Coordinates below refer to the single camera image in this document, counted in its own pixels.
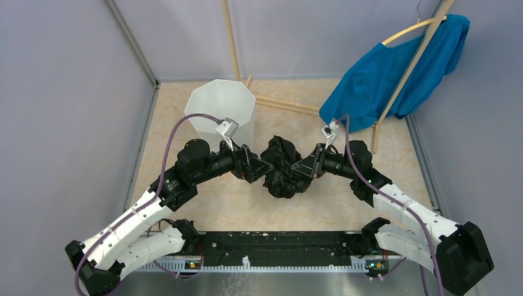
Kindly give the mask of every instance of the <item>beige tabletop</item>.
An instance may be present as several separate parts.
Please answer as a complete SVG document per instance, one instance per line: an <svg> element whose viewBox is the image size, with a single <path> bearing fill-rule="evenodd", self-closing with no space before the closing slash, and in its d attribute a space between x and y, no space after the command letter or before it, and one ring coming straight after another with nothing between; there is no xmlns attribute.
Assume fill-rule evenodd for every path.
<svg viewBox="0 0 523 296"><path fill-rule="evenodd" d="M253 80L250 90L288 101L320 106L338 80ZM205 82L162 83L152 123L139 168L133 201L136 201L160 173L165 144L173 125L184 115L192 90ZM281 136L292 141L302 156L323 142L320 128L325 124L318 116L305 115L262 105L255 107L255 139L251 149L258 155L268 141ZM167 167L174 165L176 154L186 142L198 135L187 121L182 124L171 146ZM369 147L372 129L351 134ZM335 143L344 148L344 137ZM374 166L400 189L421 204L430 201L419 163L404 120L387 118L381 128ZM200 231L325 231L359 230L378 216L388 218L358 200L349 187L350 180L325 174L312 182L303 194L291 199L276 199L263 180L248 184L225 174L198 185L198 195L172 213L171 219L194 220Z"/></svg>

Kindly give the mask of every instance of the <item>white wall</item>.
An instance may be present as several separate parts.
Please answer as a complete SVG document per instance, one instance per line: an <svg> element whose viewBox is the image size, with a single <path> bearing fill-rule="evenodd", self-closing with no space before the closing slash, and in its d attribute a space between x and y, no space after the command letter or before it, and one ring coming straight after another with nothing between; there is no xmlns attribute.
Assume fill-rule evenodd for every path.
<svg viewBox="0 0 523 296"><path fill-rule="evenodd" d="M456 1L471 20L461 60L415 114L446 214L483 231L487 295L522 295L523 2Z"/></svg>
<svg viewBox="0 0 523 296"><path fill-rule="evenodd" d="M0 4L0 295L73 295L64 247L121 213L151 94L103 1Z"/></svg>
<svg viewBox="0 0 523 296"><path fill-rule="evenodd" d="M117 0L160 80L234 78L220 0ZM229 0L242 76L340 77L416 23L418 0ZM439 0L424 0L422 18Z"/></svg>

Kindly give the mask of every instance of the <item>blue t-shirt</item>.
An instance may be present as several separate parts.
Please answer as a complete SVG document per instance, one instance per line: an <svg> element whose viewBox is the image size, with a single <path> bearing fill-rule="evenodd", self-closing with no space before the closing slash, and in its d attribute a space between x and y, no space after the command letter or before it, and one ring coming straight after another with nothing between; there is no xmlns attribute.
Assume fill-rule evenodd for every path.
<svg viewBox="0 0 523 296"><path fill-rule="evenodd" d="M403 118L416 111L443 76L456 68L469 24L466 17L447 15L387 116ZM372 126L389 103L423 37L424 34L395 47L381 43L375 46L347 71L321 106L321 119L329 124L333 118L349 114L351 132Z"/></svg>

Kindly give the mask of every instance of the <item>hanger hook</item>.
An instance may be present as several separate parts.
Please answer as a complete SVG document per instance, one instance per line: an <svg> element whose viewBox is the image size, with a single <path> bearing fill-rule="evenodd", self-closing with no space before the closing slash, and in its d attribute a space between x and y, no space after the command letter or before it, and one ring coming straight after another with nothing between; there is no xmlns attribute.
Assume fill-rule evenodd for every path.
<svg viewBox="0 0 523 296"><path fill-rule="evenodd" d="M421 11L419 11L419 5L423 2L423 0L419 0L418 6L416 6L416 10L418 11L418 21L416 23L419 23L421 21Z"/></svg>

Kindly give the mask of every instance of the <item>white bucket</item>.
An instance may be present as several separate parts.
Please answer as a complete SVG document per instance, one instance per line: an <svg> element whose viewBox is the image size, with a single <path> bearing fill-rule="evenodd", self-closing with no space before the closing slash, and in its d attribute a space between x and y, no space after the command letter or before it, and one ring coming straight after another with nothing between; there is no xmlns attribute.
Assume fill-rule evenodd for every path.
<svg viewBox="0 0 523 296"><path fill-rule="evenodd" d="M233 141L241 146L252 147L254 138L254 105L256 98L240 81L213 80L195 89L185 107L185 115L205 113L218 119L226 117L239 125ZM211 151L218 151L222 138L216 134L216 123L202 117L193 117L189 121L200 138L209 143Z"/></svg>

